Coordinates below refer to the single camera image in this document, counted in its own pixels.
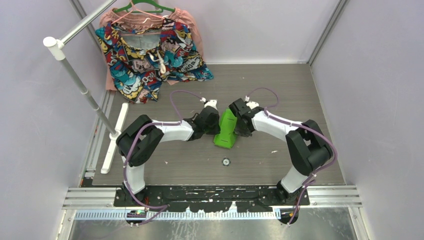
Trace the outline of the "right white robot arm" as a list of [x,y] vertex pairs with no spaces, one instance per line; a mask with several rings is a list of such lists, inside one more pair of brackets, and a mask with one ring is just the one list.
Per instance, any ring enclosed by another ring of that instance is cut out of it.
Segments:
[[270,113],[256,102],[241,98],[231,103],[229,109],[236,117],[236,135],[251,137],[258,131],[287,144],[292,166],[277,183],[277,198],[283,205],[291,205],[297,199],[297,191],[335,156],[330,141],[311,119],[305,122],[288,120]]

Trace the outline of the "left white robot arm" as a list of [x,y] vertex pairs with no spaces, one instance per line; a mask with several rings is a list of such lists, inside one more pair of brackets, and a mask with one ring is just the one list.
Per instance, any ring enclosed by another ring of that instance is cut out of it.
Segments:
[[200,113],[181,121],[152,120],[140,115],[117,138],[116,145],[123,157],[126,200],[133,206],[141,206],[146,200],[145,163],[160,143],[170,141],[194,141],[203,135],[220,133],[217,100],[207,101]]

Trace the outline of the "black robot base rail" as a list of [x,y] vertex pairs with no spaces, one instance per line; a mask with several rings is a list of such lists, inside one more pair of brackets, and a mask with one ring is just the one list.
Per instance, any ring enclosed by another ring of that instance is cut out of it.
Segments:
[[274,206],[293,208],[297,203],[302,206],[310,204],[308,193],[300,195],[296,191],[284,196],[273,185],[148,185],[133,199],[125,188],[115,192],[115,207],[138,207],[140,202],[153,206],[159,211],[160,206],[167,206],[169,212],[197,213],[227,212],[231,205],[239,213],[270,212]]

